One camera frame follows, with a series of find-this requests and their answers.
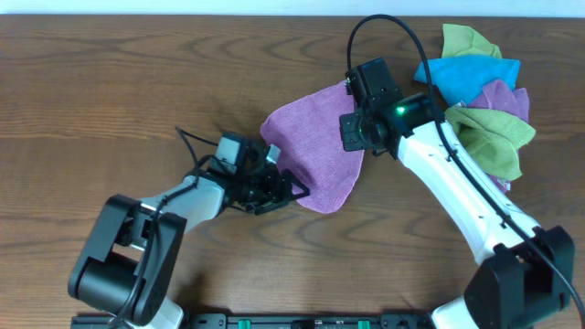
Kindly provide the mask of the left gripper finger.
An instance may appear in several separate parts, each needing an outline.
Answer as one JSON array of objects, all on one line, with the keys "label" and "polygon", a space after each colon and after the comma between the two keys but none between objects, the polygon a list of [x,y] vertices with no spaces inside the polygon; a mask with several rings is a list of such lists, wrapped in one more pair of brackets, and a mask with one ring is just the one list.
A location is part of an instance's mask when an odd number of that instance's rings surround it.
[{"label": "left gripper finger", "polygon": [[256,216],[263,215],[263,214],[272,212],[274,210],[278,210],[280,208],[286,207],[288,205],[289,205],[289,202],[287,200],[283,200],[280,202],[265,203],[261,206],[255,207],[253,210],[253,214]]},{"label": "left gripper finger", "polygon": [[302,183],[291,170],[281,171],[281,187],[279,199],[281,201],[296,201],[310,195],[310,189]]}]

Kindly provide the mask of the purple microfiber cloth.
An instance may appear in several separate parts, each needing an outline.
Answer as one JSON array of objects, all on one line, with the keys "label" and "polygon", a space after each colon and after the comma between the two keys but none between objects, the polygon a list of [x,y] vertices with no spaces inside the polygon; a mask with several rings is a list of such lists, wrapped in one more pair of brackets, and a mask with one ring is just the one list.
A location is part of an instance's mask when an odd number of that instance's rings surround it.
[{"label": "purple microfiber cloth", "polygon": [[261,125],[263,140],[280,148],[280,170],[290,170],[310,190],[298,203],[321,214],[339,210],[360,175],[364,153],[343,148],[339,117],[354,111],[344,82],[291,102]]}]

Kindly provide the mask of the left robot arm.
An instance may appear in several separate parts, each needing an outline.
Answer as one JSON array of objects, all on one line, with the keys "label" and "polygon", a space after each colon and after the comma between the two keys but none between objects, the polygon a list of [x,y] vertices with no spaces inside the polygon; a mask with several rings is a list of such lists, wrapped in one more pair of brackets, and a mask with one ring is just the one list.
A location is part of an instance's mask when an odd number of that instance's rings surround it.
[{"label": "left robot arm", "polygon": [[105,202],[69,276],[69,296],[108,313],[107,328],[181,328],[185,313],[166,293],[184,235],[227,208],[262,215],[309,194],[269,160],[246,169],[207,155],[158,196]]}]

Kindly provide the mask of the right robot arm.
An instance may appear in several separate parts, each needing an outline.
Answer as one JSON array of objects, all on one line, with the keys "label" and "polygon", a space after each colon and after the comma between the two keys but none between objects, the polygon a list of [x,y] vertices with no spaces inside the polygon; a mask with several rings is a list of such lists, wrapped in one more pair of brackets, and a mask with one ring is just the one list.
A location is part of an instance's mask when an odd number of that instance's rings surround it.
[{"label": "right robot arm", "polygon": [[584,309],[569,234],[544,230],[502,194],[426,95],[366,98],[339,124],[346,151],[388,152],[430,189],[479,266],[462,296],[431,312],[434,327],[531,328],[570,305]]}]

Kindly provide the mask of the blue microfiber cloth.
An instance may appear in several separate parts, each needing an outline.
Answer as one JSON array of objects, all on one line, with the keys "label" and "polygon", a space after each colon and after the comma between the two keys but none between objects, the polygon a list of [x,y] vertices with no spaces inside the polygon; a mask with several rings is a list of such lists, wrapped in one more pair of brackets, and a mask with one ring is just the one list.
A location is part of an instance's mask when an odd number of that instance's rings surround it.
[{"label": "blue microfiber cloth", "polygon": [[483,86],[502,80],[509,89],[516,86],[521,67],[518,59],[468,55],[428,61],[431,81],[449,106],[466,105],[478,97]]}]

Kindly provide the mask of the purple cloth in pile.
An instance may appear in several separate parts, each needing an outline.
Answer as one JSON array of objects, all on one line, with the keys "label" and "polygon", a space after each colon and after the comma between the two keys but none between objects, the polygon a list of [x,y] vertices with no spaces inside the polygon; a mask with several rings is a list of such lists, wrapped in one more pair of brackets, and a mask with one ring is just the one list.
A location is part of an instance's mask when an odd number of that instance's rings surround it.
[{"label": "purple cloth in pile", "polygon": [[470,108],[504,111],[524,122],[529,121],[530,100],[524,88],[511,90],[503,80],[494,80],[482,87],[482,91]]}]

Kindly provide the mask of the green cloth in front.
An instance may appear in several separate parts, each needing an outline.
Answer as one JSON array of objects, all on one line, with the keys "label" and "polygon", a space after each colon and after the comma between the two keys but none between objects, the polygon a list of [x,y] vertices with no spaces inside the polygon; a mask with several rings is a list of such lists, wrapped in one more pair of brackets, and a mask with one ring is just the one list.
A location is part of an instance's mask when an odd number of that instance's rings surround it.
[{"label": "green cloth in front", "polygon": [[536,130],[505,111],[451,107],[445,117],[466,152],[488,175],[516,180],[522,175],[518,151]]}]

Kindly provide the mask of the green cloth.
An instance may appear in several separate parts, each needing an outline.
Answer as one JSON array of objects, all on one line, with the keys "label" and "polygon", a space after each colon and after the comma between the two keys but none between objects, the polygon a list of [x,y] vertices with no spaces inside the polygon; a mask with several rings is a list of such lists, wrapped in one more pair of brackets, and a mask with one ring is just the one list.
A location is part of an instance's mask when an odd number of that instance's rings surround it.
[{"label": "green cloth", "polygon": [[488,175],[516,180],[522,175],[518,151],[536,130],[505,111],[451,107],[445,117],[466,152]]},{"label": "green cloth", "polygon": [[500,48],[488,41],[472,27],[455,24],[443,24],[443,58],[468,55],[482,55],[502,58]]}]

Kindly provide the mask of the green cloth at back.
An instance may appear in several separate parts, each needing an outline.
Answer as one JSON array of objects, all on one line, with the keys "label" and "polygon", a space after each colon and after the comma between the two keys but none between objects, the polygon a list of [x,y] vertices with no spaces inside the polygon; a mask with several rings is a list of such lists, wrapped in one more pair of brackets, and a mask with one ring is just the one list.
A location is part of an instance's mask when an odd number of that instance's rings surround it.
[{"label": "green cloth at back", "polygon": [[468,55],[482,55],[502,58],[500,48],[488,41],[472,27],[455,24],[443,24],[443,58]]}]

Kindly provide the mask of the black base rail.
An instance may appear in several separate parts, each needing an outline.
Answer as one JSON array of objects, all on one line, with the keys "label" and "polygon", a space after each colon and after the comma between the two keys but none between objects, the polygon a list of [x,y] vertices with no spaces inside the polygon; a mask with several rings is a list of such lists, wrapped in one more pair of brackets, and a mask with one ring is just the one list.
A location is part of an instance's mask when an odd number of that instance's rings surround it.
[{"label": "black base rail", "polygon": [[384,313],[377,316],[236,316],[199,313],[180,328],[192,329],[432,329],[426,313]]}]

